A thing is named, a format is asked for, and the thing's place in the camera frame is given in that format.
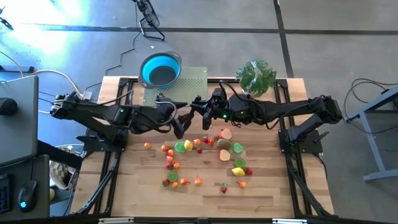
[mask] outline gray floor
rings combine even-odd
[[[55,69],[71,76],[81,90],[100,82],[105,70],[118,64],[119,54],[131,47],[134,32],[41,31],[26,23],[83,26],[135,26],[134,5],[130,0],[115,4],[110,0],[9,1],[2,17],[16,28],[0,30],[0,50],[21,65]],[[272,0],[153,0],[162,27],[276,29]],[[287,29],[397,30],[395,0],[280,0]],[[261,58],[286,77],[279,34],[165,33],[165,42],[140,36],[136,51],[123,57],[123,68],[108,75],[137,75],[148,55],[174,50],[183,57],[183,66],[208,67],[211,76],[234,76],[244,62]],[[287,35],[294,76],[305,79],[308,96],[331,95],[342,107],[350,83],[355,78],[371,78],[398,83],[398,35]],[[0,57],[0,63],[11,64]],[[1,78],[18,74],[2,73]],[[65,94],[73,90],[61,76],[40,75],[40,90]],[[99,88],[92,89],[95,98]],[[381,90],[361,86],[358,94],[371,100]],[[348,111],[360,107],[351,97]],[[41,110],[50,105],[40,102]],[[337,215],[346,218],[397,222],[398,178],[365,184],[362,176],[375,172],[366,136],[343,122],[324,125],[330,131],[323,140],[328,183]],[[39,115],[39,139],[53,145],[78,144],[75,136],[85,128],[72,121]],[[62,214],[66,202],[52,207]]]

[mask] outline wooden tabletop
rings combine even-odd
[[[120,77],[104,77],[99,93],[99,102],[116,97]],[[301,78],[287,79],[291,101],[307,99],[304,81]],[[218,84],[208,85],[211,96]],[[141,105],[144,89],[134,84],[133,103]],[[260,100],[275,101],[272,88],[260,97]],[[189,108],[179,111],[184,114]],[[296,116],[296,124],[309,116]],[[247,166],[253,170],[252,176],[235,177],[231,168],[233,161],[222,162],[218,159],[216,147],[202,144],[203,154],[195,151],[184,154],[175,153],[174,161],[181,164],[177,170],[181,178],[193,182],[199,176],[203,185],[180,186],[177,189],[164,188],[162,180],[167,177],[165,156],[160,147],[163,144],[173,146],[177,139],[172,131],[161,134],[151,131],[141,135],[130,135],[126,151],[122,153],[119,167],[112,216],[126,217],[236,217],[236,218],[277,218],[293,217],[292,199],[284,155],[280,153],[277,139],[279,125],[273,130],[264,126],[250,124],[236,128],[231,123],[213,120],[208,131],[201,128],[201,116],[195,116],[192,125],[183,140],[193,140],[207,135],[213,138],[222,128],[229,128],[232,142],[244,146],[240,155]],[[151,149],[144,149],[144,142],[150,142]],[[86,158],[73,198],[71,212],[76,212],[97,188],[103,163],[103,152],[95,152]],[[333,213],[325,171],[314,155],[303,154],[303,164],[307,185],[324,208]],[[240,189],[236,181],[246,181],[247,189]],[[226,183],[228,191],[220,192],[220,185]],[[301,191],[298,190],[300,207],[304,211]],[[105,188],[101,211],[108,196]]]

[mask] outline green leaves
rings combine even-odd
[[[276,71],[263,60],[251,60],[236,72],[243,90],[255,97],[263,95],[276,81]]]

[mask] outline computer mouse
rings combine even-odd
[[[21,212],[30,212],[36,206],[37,181],[29,180],[19,189],[18,206]]]
[[[0,115],[13,115],[18,109],[17,102],[11,98],[0,97]]]

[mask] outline perforated metal plate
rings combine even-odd
[[[198,95],[207,99],[207,68],[182,67],[180,77],[168,89],[144,90],[144,106],[155,106],[155,99],[159,93],[177,102],[191,103]]]

